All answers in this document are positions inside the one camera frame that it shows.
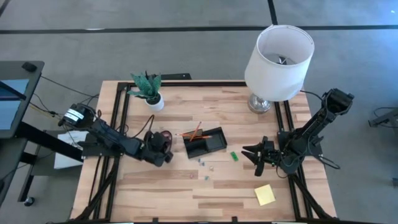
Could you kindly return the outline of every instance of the wooden table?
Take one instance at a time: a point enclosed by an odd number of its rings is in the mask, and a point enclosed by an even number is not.
[[[102,111],[101,118],[107,122],[111,119],[117,84],[117,81],[105,81],[101,88],[97,109]],[[185,133],[202,121],[203,129],[221,126],[228,147],[202,156],[204,166],[198,158],[188,159],[183,140],[177,136],[172,146],[174,158],[160,168],[124,156],[118,171],[112,222],[151,222],[153,217],[159,217],[163,222],[225,222],[233,216],[239,221],[295,220],[287,179],[279,178],[275,167],[270,165],[266,165],[261,177],[254,176],[254,165],[240,153],[242,146],[257,144],[264,135],[279,148],[275,107],[266,114],[250,112],[247,100],[251,93],[247,87],[162,87],[160,91],[165,107],[154,113],[153,131]],[[123,99],[122,95],[118,114],[121,114]],[[153,112],[143,100],[135,97],[129,100],[126,124],[129,126],[127,135],[132,136]],[[296,128],[311,117],[303,93],[290,100],[290,109]],[[281,110],[287,128],[283,104]],[[230,152],[238,155],[238,162],[233,161]],[[95,157],[84,161],[72,218],[87,206],[96,162]],[[303,169],[309,191],[327,213],[335,216],[324,166],[308,157]],[[260,207],[254,189],[266,184],[271,185],[276,201]],[[302,196],[298,189],[297,192],[304,217]],[[101,206],[100,217],[104,217],[105,200]]]

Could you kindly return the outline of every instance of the white flower pot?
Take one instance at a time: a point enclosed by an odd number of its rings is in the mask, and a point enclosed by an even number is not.
[[[146,103],[146,105],[148,105],[149,108],[150,108],[152,111],[160,111],[160,110],[163,109],[163,107],[164,107],[163,96],[162,96],[161,93],[159,93],[159,95],[160,95],[160,100],[159,100],[159,102],[157,102],[157,104],[155,104],[155,105],[150,105],[146,100],[144,100],[145,103]]]

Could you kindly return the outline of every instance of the lamp base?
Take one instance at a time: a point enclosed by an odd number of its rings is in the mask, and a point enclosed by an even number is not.
[[[251,94],[248,100],[249,109],[256,114],[263,114],[271,108],[270,101],[263,100],[260,97]]]

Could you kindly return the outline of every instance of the gray carpet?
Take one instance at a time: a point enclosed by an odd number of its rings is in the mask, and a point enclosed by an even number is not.
[[[398,3],[394,0],[274,2],[280,24],[398,24]],[[0,29],[269,24],[265,0],[12,0],[0,17]],[[398,176],[398,142],[391,129],[370,128],[368,119],[374,117],[375,108],[398,106],[398,30],[308,33],[315,41],[315,54],[305,89],[322,94],[340,88],[355,95],[351,111],[322,132],[324,154],[341,165],[341,170],[326,170],[337,214],[345,220],[394,223],[398,220],[398,191],[391,179]],[[194,79],[242,79],[258,34],[0,35],[0,60],[43,60],[43,76],[94,95],[103,80],[128,80],[130,72],[143,70],[189,72]],[[36,94],[59,113],[85,99],[46,80],[40,81]],[[308,101],[315,113],[319,100],[308,96]],[[25,121],[40,129],[57,129],[56,122],[33,110],[28,110]],[[78,168],[56,177],[35,178],[29,195],[37,202],[30,208],[16,202],[26,171],[23,168],[17,172],[0,209],[0,223],[66,220],[80,175]]]

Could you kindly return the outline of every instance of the white lampshade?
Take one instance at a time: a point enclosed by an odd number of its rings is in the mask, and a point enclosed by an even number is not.
[[[244,79],[267,101],[285,101],[302,88],[314,51],[312,38],[294,26],[270,26],[257,38]],[[278,64],[285,58],[287,65]]]

